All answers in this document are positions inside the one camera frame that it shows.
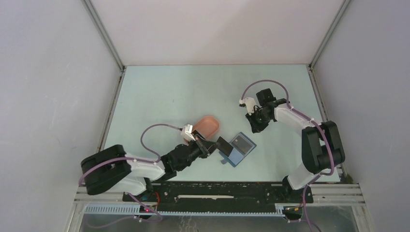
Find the blue card holder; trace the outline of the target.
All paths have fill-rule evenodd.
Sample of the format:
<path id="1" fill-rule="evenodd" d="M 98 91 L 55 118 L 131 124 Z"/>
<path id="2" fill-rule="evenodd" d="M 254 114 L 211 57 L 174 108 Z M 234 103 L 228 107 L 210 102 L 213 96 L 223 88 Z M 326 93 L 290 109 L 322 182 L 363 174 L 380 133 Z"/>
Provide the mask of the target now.
<path id="1" fill-rule="evenodd" d="M 236 167 L 256 147 L 257 145 L 248 136 L 240 132 L 230 142 L 220 141 L 218 150 L 219 154 L 223 157 L 220 162 L 222 164 L 229 163 L 231 166 Z"/>

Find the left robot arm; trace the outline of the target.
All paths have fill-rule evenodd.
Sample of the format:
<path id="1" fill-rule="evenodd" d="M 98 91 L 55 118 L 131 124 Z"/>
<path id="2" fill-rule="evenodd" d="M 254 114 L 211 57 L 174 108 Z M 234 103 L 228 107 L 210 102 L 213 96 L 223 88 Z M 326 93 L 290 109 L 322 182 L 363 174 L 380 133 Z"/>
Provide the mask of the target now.
<path id="1" fill-rule="evenodd" d="M 122 145 L 114 145 L 81 161 L 79 185 L 88 195 L 119 190 L 148 201 L 153 195 L 150 181 L 167 181 L 191 166 L 198 158 L 206 159 L 220 147 L 220 142 L 199 138 L 179 144 L 159 160 L 145 159 L 125 152 Z"/>

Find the pink oval tray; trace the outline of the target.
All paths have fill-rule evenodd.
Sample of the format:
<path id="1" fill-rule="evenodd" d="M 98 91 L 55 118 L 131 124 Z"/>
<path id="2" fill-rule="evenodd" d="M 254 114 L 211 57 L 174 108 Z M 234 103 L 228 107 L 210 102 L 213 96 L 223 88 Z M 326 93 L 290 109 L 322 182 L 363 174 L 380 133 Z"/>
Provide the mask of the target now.
<path id="1" fill-rule="evenodd" d="M 219 131 L 220 123 L 213 116 L 204 116 L 193 124 L 193 129 L 200 133 L 204 140 L 212 139 Z"/>

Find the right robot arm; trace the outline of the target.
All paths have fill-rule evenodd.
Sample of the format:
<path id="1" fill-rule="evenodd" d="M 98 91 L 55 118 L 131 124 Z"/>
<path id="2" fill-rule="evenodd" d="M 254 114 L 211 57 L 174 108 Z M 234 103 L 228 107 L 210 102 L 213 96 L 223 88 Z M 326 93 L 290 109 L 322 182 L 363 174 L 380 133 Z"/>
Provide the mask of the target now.
<path id="1" fill-rule="evenodd" d="M 344 162 L 337 125 L 333 121 L 317 122 L 295 109 L 287 99 L 275 98 L 268 88 L 256 96 L 256 99 L 248 97 L 239 101 L 247 110 L 252 133 L 262 132 L 273 121 L 291 127 L 301 137 L 302 163 L 283 179 L 281 189 L 282 198 L 294 202 L 301 195 L 300 189 L 321 175 L 332 175 L 335 167 Z"/>

